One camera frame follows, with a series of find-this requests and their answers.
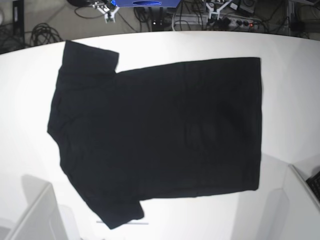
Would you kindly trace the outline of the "white partition panel left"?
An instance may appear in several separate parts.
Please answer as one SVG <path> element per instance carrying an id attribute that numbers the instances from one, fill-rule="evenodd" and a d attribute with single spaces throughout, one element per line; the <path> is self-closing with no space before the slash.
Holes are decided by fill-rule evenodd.
<path id="1" fill-rule="evenodd" d="M 31 175 L 0 177 L 2 240 L 79 240 L 71 208 L 59 205 L 53 185 Z"/>

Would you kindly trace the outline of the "black T-shirt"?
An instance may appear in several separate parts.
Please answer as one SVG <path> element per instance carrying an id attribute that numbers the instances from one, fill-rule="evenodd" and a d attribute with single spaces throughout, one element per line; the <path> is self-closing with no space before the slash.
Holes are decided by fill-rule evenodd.
<path id="1" fill-rule="evenodd" d="M 119 57 L 67 41 L 47 126 L 63 172 L 110 229 L 142 219 L 144 200 L 258 189 L 260 58 L 116 72 Z"/>

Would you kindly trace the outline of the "white partition panel right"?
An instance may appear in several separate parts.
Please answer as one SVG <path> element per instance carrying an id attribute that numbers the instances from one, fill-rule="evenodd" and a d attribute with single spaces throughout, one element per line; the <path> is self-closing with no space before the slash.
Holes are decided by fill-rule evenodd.
<path id="1" fill-rule="evenodd" d="M 295 166 L 277 184 L 266 175 L 260 183 L 259 190 L 239 196 L 233 240 L 320 238 L 320 204 Z"/>

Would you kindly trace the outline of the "blue box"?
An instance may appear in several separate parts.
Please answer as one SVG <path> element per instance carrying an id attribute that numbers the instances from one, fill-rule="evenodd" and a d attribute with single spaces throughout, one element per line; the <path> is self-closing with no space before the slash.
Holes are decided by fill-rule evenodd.
<path id="1" fill-rule="evenodd" d="M 133 7 L 175 8 L 180 3 L 180 0 L 115 0 L 114 2 L 120 8 L 133 8 Z"/>

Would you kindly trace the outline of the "white power strip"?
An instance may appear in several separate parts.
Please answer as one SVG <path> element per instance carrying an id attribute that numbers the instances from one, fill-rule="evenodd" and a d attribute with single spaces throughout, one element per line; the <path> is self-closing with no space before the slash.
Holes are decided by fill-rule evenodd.
<path id="1" fill-rule="evenodd" d="M 192 30 L 191 25 L 199 26 L 202 30 L 217 31 L 260 31 L 262 20 L 258 18 L 243 17 L 234 14 L 222 14 L 218 18 L 209 18 L 200 14 L 174 14 L 171 28 L 173 31 L 181 31 L 182 25 Z"/>

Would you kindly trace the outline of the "white partition panel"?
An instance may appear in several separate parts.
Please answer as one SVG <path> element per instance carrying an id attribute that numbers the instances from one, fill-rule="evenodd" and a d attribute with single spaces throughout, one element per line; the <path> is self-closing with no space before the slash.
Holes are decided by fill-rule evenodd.
<path id="1" fill-rule="evenodd" d="M 320 204 L 295 166 L 277 184 L 266 175 L 260 183 L 259 190 L 239 196 L 233 240 L 320 238 Z"/>
<path id="2" fill-rule="evenodd" d="M 31 175 L 0 177 L 2 240 L 79 240 L 71 208 L 59 205 L 53 185 Z"/>

